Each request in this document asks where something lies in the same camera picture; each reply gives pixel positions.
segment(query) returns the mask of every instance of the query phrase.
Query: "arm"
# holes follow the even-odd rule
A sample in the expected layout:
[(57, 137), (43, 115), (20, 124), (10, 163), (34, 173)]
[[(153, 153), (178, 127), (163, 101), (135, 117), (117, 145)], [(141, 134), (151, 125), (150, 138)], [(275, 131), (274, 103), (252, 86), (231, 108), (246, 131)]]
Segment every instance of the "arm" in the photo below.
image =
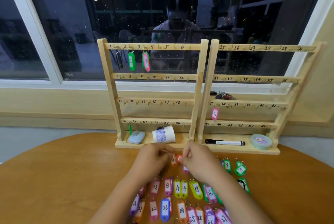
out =
[(150, 143), (141, 148), (127, 175), (94, 214), (88, 224), (125, 223), (131, 204), (140, 188), (157, 177), (170, 163), (175, 149), (164, 143)]
[(182, 163), (199, 181), (213, 187), (224, 202), (233, 224), (269, 224), (272, 220), (228, 174), (207, 146), (187, 142)]

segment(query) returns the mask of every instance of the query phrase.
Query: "white paper cup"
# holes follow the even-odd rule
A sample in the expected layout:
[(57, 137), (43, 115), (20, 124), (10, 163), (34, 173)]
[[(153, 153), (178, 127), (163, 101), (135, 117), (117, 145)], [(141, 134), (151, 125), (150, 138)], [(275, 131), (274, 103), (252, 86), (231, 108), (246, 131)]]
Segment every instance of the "white paper cup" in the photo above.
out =
[(152, 132), (154, 142), (175, 142), (174, 129), (171, 125)]

